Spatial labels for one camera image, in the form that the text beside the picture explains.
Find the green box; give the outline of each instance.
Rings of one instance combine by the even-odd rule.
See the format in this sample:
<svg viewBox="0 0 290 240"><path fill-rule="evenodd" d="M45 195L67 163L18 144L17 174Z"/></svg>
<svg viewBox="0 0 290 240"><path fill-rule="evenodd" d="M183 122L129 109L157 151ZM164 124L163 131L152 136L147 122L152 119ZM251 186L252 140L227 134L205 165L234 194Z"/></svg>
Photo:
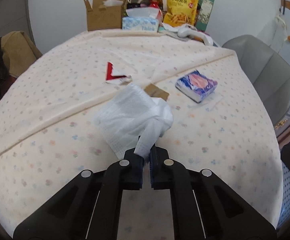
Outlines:
<svg viewBox="0 0 290 240"><path fill-rule="evenodd" d="M214 1L215 0L198 0L198 4L201 6L201 9L199 11L199 15L197 16L197 30L206 30Z"/></svg>

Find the tan cloth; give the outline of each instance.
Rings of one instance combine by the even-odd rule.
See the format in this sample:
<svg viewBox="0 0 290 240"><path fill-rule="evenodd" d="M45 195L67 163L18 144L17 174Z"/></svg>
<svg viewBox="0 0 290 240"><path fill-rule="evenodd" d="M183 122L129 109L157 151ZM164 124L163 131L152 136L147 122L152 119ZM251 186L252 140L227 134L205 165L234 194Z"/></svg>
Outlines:
<svg viewBox="0 0 290 240"><path fill-rule="evenodd" d="M22 31L10 32L3 36L1 48L4 64L14 77L19 77L42 56L29 36Z"/></svg>

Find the tablecloth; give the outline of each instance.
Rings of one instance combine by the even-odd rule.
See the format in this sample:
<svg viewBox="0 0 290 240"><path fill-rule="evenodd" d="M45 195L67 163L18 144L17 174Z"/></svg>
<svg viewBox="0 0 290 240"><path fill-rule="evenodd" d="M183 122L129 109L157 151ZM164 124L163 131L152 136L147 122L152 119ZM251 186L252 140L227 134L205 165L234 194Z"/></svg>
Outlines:
<svg viewBox="0 0 290 240"><path fill-rule="evenodd" d="M107 62L136 84L151 82L170 94L174 124L157 146L188 169L211 169L277 226L278 143L235 52L106 30L81 33L43 55L0 101L0 223L11 236L81 170L98 172L118 160L93 125L95 113L123 89L104 82ZM175 88L193 69L218 82L199 104ZM119 239L173 239L168 194L146 183L140 192L124 192Z"/></svg>

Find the wooden floor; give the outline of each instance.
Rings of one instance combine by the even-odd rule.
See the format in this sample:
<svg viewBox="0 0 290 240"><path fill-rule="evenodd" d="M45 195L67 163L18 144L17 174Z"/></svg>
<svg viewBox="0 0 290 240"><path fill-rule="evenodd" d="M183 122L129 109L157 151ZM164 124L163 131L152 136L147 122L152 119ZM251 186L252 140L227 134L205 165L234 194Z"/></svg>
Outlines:
<svg viewBox="0 0 290 240"><path fill-rule="evenodd" d="M2 96L5 95L5 93L10 88L10 86L15 82L15 80L16 80L16 78L9 76L9 78L5 81L5 83L2 86L2 89L1 89Z"/></svg>

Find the blue polka dot fabric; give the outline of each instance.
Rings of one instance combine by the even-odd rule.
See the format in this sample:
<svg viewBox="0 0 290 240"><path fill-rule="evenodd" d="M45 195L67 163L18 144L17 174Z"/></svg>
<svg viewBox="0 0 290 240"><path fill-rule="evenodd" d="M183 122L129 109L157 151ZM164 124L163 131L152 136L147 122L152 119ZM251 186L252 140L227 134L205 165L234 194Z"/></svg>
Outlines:
<svg viewBox="0 0 290 240"><path fill-rule="evenodd" d="M284 181L284 195L281 205L280 217L277 228L280 228L290 218L290 171L284 163L283 166L283 181Z"/></svg>

